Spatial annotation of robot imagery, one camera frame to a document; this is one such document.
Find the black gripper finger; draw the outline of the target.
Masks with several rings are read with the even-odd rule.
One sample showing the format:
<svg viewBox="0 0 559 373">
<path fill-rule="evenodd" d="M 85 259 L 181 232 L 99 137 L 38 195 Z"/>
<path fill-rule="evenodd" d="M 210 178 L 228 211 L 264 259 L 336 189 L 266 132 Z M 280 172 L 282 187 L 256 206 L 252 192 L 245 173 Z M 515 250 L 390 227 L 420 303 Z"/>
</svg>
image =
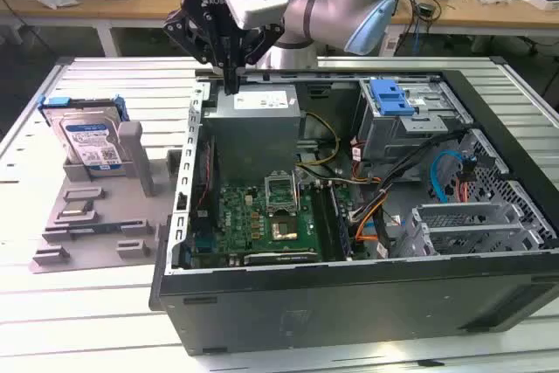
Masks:
<svg viewBox="0 0 559 373">
<path fill-rule="evenodd" d="M 190 56 L 202 64 L 211 64 L 217 75 L 224 82 L 224 92 L 232 94 L 232 67 L 226 48 L 227 37 L 218 30 L 217 18 L 208 11 L 203 11 L 201 22 L 184 10 L 173 11 L 165 21 L 165 33 Z"/>
<path fill-rule="evenodd" d="M 235 31 L 231 37 L 231 93 L 238 93 L 247 65 L 255 65 L 285 32 L 282 24 Z"/>
</svg>

